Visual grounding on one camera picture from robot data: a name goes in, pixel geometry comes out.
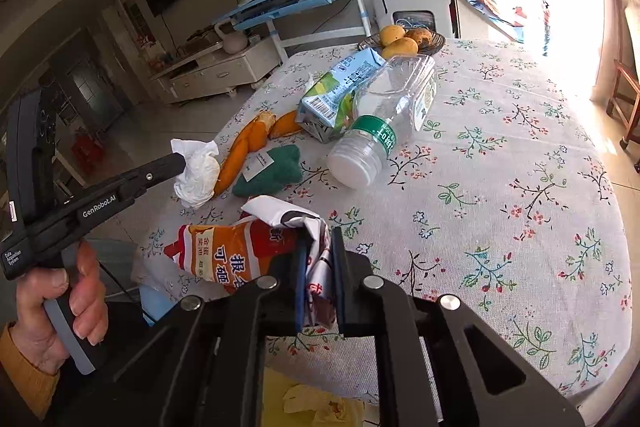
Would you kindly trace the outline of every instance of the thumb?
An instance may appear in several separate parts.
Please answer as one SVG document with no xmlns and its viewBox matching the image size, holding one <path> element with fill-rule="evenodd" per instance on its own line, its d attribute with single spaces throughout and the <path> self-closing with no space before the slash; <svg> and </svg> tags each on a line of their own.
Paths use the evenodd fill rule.
<svg viewBox="0 0 640 427">
<path fill-rule="evenodd" d="M 46 337 L 52 326 L 42 307 L 45 299 L 60 297 L 69 286 L 66 270 L 33 268 L 20 279 L 16 288 L 16 308 L 20 327 L 35 336 Z"/>
</svg>

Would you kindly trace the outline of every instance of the blue desk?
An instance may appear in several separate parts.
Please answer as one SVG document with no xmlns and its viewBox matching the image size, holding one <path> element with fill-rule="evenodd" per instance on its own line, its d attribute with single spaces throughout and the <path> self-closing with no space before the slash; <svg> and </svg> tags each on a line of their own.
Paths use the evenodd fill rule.
<svg viewBox="0 0 640 427">
<path fill-rule="evenodd" d="M 371 24 L 369 22 L 367 9 L 364 6 L 364 1 L 356 0 L 358 8 L 360 9 L 362 26 L 307 34 L 286 40 L 280 39 L 278 31 L 273 25 L 274 20 L 294 13 L 311 10 L 319 6 L 326 6 L 327 4 L 332 4 L 334 1 L 336 0 L 252 0 L 238 5 L 235 9 L 218 17 L 212 23 L 216 24 L 224 20 L 230 20 L 236 30 L 244 30 L 260 24 L 266 24 L 269 29 L 269 35 L 273 38 L 273 42 L 276 45 L 278 55 L 280 55 L 280 59 L 284 63 L 289 58 L 287 57 L 285 48 L 290 46 L 340 37 L 351 37 L 356 35 L 369 37 L 371 35 Z"/>
</svg>

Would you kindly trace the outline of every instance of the green cloth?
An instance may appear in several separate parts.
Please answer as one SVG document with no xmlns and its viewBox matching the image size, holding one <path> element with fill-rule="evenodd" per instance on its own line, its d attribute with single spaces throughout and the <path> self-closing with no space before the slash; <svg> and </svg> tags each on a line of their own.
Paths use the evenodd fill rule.
<svg viewBox="0 0 640 427">
<path fill-rule="evenodd" d="M 284 145 L 267 151 L 273 163 L 254 176 L 251 181 L 240 174 L 232 192 L 239 198 L 273 195 L 289 184 L 302 181 L 300 149 L 295 145 Z"/>
</svg>

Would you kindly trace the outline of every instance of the green bottle label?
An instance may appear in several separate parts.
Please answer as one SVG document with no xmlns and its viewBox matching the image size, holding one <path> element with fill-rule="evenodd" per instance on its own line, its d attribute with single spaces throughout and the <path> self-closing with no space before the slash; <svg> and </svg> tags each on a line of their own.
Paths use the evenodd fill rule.
<svg viewBox="0 0 640 427">
<path fill-rule="evenodd" d="M 391 129 L 388 123 L 376 116 L 365 114 L 359 117 L 352 129 L 358 129 L 360 131 L 368 132 L 373 138 L 378 140 L 382 147 L 385 148 L 386 156 L 391 153 L 391 149 L 396 146 L 396 133 Z"/>
</svg>

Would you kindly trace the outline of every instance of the wooden chair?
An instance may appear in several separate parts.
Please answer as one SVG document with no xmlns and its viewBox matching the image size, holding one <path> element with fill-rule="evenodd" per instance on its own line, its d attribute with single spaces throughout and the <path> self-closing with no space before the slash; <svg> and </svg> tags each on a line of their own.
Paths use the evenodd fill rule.
<svg viewBox="0 0 640 427">
<path fill-rule="evenodd" d="M 634 130 L 636 129 L 638 121 L 640 120 L 640 84 L 638 83 L 638 78 L 636 78 L 634 72 L 629 67 L 620 62 L 623 57 L 623 24 L 625 21 L 625 12 L 622 6 L 622 0 L 615 0 L 615 2 L 616 16 L 618 17 L 618 60 L 614 60 L 614 63 L 616 65 L 616 81 L 613 84 L 611 97 L 609 99 L 609 103 L 607 104 L 607 114 L 611 116 L 611 113 L 613 113 L 613 109 L 615 108 L 615 110 L 620 115 L 620 118 L 622 118 L 626 131 L 624 136 L 622 137 L 622 140 L 620 140 L 620 147 L 622 147 L 622 150 L 625 150 L 630 141 L 640 143 L 640 137 L 634 135 Z M 636 93 L 635 99 L 627 96 L 626 94 L 618 92 L 621 76 L 629 83 L 629 85 Z M 629 116 L 628 120 L 625 113 L 622 111 L 618 100 L 623 100 L 624 102 L 629 103 L 633 106 L 633 110 L 631 111 L 631 115 Z"/>
</svg>

